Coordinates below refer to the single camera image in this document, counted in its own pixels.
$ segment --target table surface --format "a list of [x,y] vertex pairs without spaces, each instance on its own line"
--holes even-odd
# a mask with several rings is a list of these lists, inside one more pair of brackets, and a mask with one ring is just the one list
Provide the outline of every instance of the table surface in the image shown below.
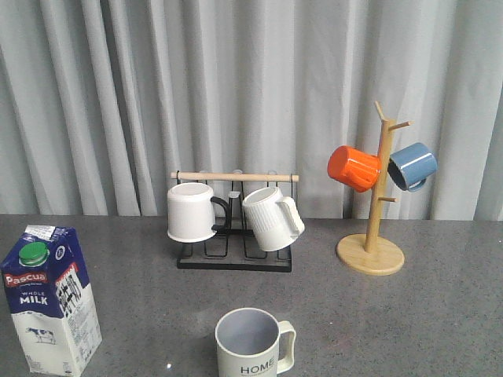
[[[406,256],[390,276],[336,256],[367,221],[305,223],[291,273],[177,269],[150,217],[0,215],[0,259],[28,224],[77,229],[103,335],[83,377],[215,377],[215,325],[242,306],[297,330],[285,377],[503,375],[503,223],[383,220]],[[0,375],[29,375],[3,290],[0,325]]]

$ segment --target pascual milk carton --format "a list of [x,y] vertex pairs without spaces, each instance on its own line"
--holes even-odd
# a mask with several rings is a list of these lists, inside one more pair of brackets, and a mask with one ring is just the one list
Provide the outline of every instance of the pascual milk carton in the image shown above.
[[80,376],[101,333],[75,230],[29,225],[0,269],[30,372]]

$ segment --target home mug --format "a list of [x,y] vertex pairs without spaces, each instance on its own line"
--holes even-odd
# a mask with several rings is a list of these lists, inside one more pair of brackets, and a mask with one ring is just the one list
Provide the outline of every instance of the home mug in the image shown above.
[[430,149],[421,143],[409,145],[392,153],[387,172],[403,191],[417,191],[426,178],[438,169],[437,160]]
[[243,208],[263,251],[287,247],[305,229],[296,202],[289,196],[283,196],[279,187],[265,187],[252,192],[244,198]]
[[[279,359],[280,337],[288,334],[285,357]],[[276,377],[294,364],[296,330],[268,312],[240,308],[228,312],[215,328],[219,377]]]
[[330,156],[329,176],[357,192],[372,188],[379,177],[379,157],[368,155],[348,145],[338,147]]
[[[225,224],[215,224],[213,203],[226,213]],[[213,189],[199,182],[181,183],[167,192],[167,234],[178,242],[192,243],[213,237],[227,228],[231,214],[229,204],[214,196]]]

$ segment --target green bottle cap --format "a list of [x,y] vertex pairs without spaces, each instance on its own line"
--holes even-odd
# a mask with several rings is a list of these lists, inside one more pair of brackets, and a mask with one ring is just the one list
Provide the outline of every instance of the green bottle cap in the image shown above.
[[41,265],[48,256],[49,250],[47,250],[47,246],[43,242],[29,243],[19,251],[21,265],[27,265],[28,267]]

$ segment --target black metal stand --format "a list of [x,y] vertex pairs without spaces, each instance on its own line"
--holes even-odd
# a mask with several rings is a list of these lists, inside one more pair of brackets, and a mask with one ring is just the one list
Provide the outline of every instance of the black metal stand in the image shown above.
[[[293,197],[294,182],[291,181],[289,184]],[[183,243],[177,260],[179,269],[231,269],[277,273],[292,271],[290,246],[277,251],[260,250],[253,231],[248,229],[243,211],[244,197],[244,182],[231,181],[229,206],[231,213],[235,205],[238,206],[238,218],[233,219],[228,229],[217,231],[209,240]]]

